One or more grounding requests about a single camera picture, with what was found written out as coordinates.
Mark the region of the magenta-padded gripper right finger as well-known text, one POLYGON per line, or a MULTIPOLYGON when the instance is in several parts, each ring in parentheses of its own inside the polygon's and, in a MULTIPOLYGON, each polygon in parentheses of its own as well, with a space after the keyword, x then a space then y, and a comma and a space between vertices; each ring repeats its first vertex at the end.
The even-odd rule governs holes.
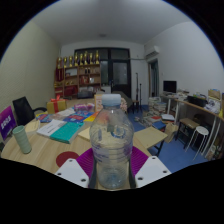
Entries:
POLYGON ((129 163, 130 188, 141 188, 149 183, 170 175, 169 169, 157 156, 148 157, 140 149, 134 147, 129 163))

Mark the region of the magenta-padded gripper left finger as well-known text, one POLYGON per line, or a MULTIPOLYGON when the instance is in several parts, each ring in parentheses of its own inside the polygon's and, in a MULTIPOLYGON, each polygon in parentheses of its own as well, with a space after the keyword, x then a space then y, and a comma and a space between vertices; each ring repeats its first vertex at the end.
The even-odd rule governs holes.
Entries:
POLYGON ((96 161, 92 149, 83 154, 67 151, 56 158, 59 169, 56 175, 84 188, 94 189, 96 185, 96 161))

